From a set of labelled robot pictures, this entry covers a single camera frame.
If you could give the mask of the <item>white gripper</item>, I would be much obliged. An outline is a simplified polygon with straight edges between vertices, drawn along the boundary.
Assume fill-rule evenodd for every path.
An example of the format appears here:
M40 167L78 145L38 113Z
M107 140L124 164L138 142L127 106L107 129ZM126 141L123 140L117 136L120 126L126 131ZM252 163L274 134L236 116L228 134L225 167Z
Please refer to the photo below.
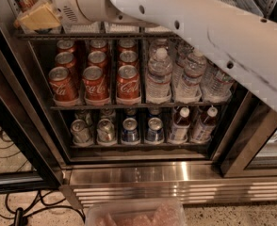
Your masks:
M52 0L52 2L39 0L29 10L20 12L14 21L14 26L29 30L44 30L57 28L61 23L91 24L81 12L77 0Z

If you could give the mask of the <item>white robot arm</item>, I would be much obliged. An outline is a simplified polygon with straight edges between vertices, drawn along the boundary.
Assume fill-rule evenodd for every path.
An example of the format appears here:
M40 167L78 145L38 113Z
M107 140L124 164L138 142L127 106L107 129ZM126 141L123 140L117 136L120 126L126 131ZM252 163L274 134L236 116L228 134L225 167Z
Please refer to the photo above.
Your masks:
M219 0L39 0L17 21L55 28L70 6L78 24L161 25L198 48L277 112L277 23Z

